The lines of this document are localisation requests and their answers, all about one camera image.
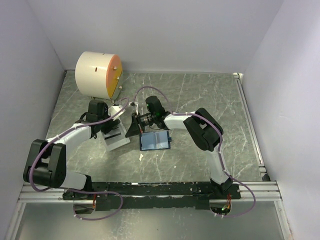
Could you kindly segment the white plastic card tray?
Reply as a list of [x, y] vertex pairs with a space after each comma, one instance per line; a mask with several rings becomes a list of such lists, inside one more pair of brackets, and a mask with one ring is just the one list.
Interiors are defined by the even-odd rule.
[[120, 148], [120, 147], [130, 143], [130, 139], [125, 137], [126, 128], [124, 127], [123, 123], [119, 119], [117, 121], [118, 121], [117, 126], [113, 127], [109, 132], [119, 131], [119, 132], [121, 132], [121, 135], [105, 140], [104, 135], [106, 133], [103, 133], [103, 132], [101, 133], [102, 138], [104, 139], [105, 148], [106, 148], [107, 152], [110, 152], [112, 150], [115, 150], [117, 148]]

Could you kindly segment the blue leather card holder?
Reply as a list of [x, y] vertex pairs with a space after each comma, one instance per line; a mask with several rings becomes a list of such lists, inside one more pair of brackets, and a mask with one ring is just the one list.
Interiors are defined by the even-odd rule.
[[139, 136], [139, 148], [141, 151], [166, 150], [171, 148], [171, 141], [167, 130], [144, 132]]

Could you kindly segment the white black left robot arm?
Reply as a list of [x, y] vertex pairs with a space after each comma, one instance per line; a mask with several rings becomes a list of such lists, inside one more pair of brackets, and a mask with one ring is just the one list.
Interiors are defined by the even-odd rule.
[[108, 105], [101, 100], [91, 100], [88, 110], [65, 132], [45, 140], [31, 143], [23, 171], [23, 180], [33, 185], [49, 188], [74, 188], [81, 199], [89, 199], [94, 192], [91, 178], [85, 174], [68, 172], [67, 157], [83, 142], [96, 138], [98, 132], [111, 129]]

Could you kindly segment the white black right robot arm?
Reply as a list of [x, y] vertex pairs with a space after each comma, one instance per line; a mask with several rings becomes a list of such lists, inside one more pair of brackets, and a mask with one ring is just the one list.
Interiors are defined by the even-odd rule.
[[195, 145], [206, 153], [213, 195], [218, 199], [228, 195], [233, 180], [221, 154], [224, 131], [218, 122], [203, 107], [195, 112], [170, 113], [155, 95], [148, 97], [145, 102], [148, 112], [143, 115], [138, 112], [131, 115], [131, 124], [125, 136], [129, 138], [141, 135], [146, 126], [153, 124], [166, 131], [186, 130]]

